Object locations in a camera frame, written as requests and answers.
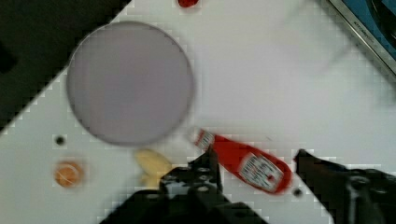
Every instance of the white table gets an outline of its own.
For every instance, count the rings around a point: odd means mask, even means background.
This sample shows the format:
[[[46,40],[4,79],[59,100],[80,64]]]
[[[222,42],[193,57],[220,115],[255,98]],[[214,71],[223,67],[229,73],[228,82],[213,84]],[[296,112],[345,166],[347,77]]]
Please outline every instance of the white table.
[[[199,152],[184,138],[191,125],[266,149],[293,167],[298,148],[350,167],[396,171],[396,91],[311,0],[134,0],[115,21],[144,21],[183,45],[197,92],[185,123],[151,146],[175,163]],[[139,190],[132,148],[92,138],[65,98],[62,72],[0,136],[0,223],[99,223]],[[58,147],[53,138],[66,137]],[[54,183],[56,161],[86,163],[81,187]],[[224,194],[270,223],[329,223],[296,176],[302,198],[270,196],[223,171]]]

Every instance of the gray plate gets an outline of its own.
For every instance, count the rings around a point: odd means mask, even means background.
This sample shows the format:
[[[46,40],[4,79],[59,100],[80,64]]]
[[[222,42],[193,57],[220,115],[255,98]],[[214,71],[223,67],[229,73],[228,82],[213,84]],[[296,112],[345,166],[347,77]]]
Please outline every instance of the gray plate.
[[[182,48],[140,22],[112,23],[90,34],[71,60],[66,85],[82,126],[103,141],[127,146],[172,132],[194,93]]]

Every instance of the orange object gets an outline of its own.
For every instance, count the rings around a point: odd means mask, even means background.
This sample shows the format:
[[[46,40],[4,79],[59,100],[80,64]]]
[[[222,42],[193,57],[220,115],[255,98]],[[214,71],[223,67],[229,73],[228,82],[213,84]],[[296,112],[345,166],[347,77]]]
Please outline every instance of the orange object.
[[[191,141],[202,150],[212,147],[219,163],[236,177],[267,193],[283,192],[291,181],[291,169],[277,157],[258,148],[235,142],[223,136],[196,129]]]
[[[83,177],[82,168],[73,161],[61,161],[57,164],[54,173],[56,182],[64,188],[72,188]]]

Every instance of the ketchup bottle label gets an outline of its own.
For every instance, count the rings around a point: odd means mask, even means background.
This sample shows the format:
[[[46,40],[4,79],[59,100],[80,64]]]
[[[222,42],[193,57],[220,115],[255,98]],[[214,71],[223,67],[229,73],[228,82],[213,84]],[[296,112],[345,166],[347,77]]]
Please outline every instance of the ketchup bottle label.
[[[195,145],[202,150],[208,150],[210,145],[215,142],[215,135],[210,132],[200,132],[199,134],[200,136]]]
[[[279,182],[282,180],[283,172],[264,156],[255,156],[249,153],[241,163],[239,174],[249,184],[275,191]]]

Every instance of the red object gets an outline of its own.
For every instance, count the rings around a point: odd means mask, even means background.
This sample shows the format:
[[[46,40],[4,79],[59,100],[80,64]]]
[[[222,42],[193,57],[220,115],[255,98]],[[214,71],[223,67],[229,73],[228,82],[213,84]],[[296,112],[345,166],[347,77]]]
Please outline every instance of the red object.
[[[192,138],[200,149],[212,146],[224,168],[256,189],[279,194],[290,185],[291,169],[275,156],[204,130]]]
[[[181,7],[193,7],[198,3],[198,0],[178,0]]]

